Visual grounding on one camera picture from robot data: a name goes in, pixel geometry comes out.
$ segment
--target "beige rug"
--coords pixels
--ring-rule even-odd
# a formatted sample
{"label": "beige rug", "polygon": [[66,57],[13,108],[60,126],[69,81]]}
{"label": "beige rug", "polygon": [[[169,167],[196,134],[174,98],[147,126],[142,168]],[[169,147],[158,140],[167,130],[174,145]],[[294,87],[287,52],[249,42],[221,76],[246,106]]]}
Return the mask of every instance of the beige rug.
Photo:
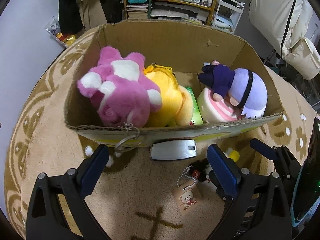
{"label": "beige rug", "polygon": [[[85,150],[97,144],[68,130],[63,123],[63,105],[71,84],[73,65],[88,47],[93,32],[85,33],[46,71],[26,102],[12,135],[5,169],[5,200],[9,220],[24,237],[30,194],[41,172],[63,174],[78,167]],[[290,84],[269,71],[285,109],[282,118],[234,138],[206,141],[197,145],[198,156],[178,162],[153,162],[148,148],[139,148],[115,160],[101,175],[94,192],[86,198],[92,213],[113,240],[122,239],[206,239],[220,220],[223,201],[208,183],[198,183],[203,203],[182,216],[171,191],[183,169],[205,158],[208,145],[217,143],[223,151],[240,152],[238,165],[251,172],[269,174],[273,164],[249,146],[257,137],[271,146],[282,144],[302,163],[316,112]],[[65,200],[67,220],[75,226]]]}

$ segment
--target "yellow plush toy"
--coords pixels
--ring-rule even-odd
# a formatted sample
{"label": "yellow plush toy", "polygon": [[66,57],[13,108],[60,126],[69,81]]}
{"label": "yellow plush toy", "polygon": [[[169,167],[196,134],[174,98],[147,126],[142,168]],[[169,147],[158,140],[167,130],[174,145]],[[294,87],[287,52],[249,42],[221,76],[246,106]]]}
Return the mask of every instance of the yellow plush toy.
{"label": "yellow plush toy", "polygon": [[157,113],[150,113],[145,127],[164,127],[167,125],[189,125],[193,115],[191,94],[179,86],[171,67],[150,65],[145,75],[160,88],[162,107]]}

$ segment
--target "bear keychain tag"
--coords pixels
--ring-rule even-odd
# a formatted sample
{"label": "bear keychain tag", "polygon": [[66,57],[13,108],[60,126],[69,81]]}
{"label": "bear keychain tag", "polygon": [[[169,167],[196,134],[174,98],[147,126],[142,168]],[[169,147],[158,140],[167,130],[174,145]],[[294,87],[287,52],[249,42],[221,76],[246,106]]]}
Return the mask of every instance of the bear keychain tag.
{"label": "bear keychain tag", "polygon": [[[183,174],[177,181],[178,188],[172,191],[174,200],[177,203],[182,215],[187,214],[202,203],[202,197],[196,186],[196,179],[187,175],[189,169],[190,167],[187,167],[183,171]],[[182,176],[191,179],[179,186],[179,180]]]}

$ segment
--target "stack of books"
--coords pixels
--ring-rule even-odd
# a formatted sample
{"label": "stack of books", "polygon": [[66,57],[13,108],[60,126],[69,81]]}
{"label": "stack of books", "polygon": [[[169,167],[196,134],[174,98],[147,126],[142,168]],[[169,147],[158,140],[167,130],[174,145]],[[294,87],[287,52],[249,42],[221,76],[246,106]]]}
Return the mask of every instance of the stack of books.
{"label": "stack of books", "polygon": [[148,19],[147,4],[128,4],[126,10],[128,19]]}

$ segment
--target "pink plush toy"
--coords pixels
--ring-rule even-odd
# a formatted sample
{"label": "pink plush toy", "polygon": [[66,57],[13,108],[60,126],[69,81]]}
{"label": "pink plush toy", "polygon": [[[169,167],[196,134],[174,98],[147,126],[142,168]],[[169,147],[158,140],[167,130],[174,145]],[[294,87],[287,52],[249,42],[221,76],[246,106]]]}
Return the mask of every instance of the pink plush toy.
{"label": "pink plush toy", "polygon": [[80,93],[90,98],[105,126],[143,127],[150,111],[161,108],[160,89],[144,75],[144,61],[140,53],[122,58],[117,49],[104,47],[98,65],[78,80]]}

